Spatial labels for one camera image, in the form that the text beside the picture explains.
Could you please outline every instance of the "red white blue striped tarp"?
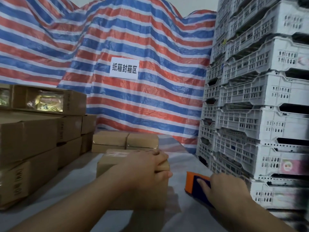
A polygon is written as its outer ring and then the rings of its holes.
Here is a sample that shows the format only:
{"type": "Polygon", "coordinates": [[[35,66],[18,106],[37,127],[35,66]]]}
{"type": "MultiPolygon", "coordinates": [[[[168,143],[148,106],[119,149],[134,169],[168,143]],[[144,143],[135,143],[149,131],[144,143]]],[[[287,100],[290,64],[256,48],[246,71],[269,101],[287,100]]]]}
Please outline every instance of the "red white blue striped tarp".
{"type": "Polygon", "coordinates": [[[195,153],[216,15],[164,0],[0,0],[0,82],[86,93],[98,127],[172,135],[195,153]],[[138,80],[109,77],[112,57],[138,80]]]}

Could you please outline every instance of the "pink sticker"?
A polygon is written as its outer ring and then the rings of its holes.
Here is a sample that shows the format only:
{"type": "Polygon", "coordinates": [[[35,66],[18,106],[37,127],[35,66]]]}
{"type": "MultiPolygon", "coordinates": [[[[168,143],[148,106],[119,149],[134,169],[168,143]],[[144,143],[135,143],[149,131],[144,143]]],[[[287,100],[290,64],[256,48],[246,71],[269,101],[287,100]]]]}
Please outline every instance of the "pink sticker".
{"type": "Polygon", "coordinates": [[[308,162],[305,160],[282,160],[281,173],[309,175],[308,162]]]}

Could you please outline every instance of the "sponge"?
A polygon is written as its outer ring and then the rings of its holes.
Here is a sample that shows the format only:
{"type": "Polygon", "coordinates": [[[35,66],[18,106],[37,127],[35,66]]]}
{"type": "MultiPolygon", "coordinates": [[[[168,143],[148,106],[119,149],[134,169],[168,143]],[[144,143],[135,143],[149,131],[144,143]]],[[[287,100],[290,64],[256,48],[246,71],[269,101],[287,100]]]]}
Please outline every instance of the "sponge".
{"type": "Polygon", "coordinates": [[[188,195],[196,199],[201,204],[214,208],[214,206],[207,199],[202,187],[197,182],[197,179],[202,179],[211,188],[211,182],[209,177],[193,172],[187,172],[186,187],[184,190],[188,195]]]}

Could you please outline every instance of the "stacked crates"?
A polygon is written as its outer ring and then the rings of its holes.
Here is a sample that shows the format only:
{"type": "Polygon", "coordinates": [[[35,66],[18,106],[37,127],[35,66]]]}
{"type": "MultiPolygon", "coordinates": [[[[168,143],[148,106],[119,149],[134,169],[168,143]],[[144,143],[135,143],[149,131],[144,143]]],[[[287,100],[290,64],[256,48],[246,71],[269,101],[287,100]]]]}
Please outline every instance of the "stacked crates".
{"type": "Polygon", "coordinates": [[[197,147],[264,208],[298,214],[309,198],[308,7],[219,0],[197,147]]]}

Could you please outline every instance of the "left hand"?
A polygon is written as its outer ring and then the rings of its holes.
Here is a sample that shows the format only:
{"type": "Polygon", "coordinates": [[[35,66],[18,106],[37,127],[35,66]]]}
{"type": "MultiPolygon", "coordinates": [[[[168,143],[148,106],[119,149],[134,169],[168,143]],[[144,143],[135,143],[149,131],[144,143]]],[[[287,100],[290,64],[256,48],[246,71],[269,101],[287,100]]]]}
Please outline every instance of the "left hand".
{"type": "Polygon", "coordinates": [[[172,177],[171,171],[155,173],[156,166],[167,159],[168,155],[159,150],[132,152],[112,169],[122,175],[130,189],[147,189],[172,177]]]}

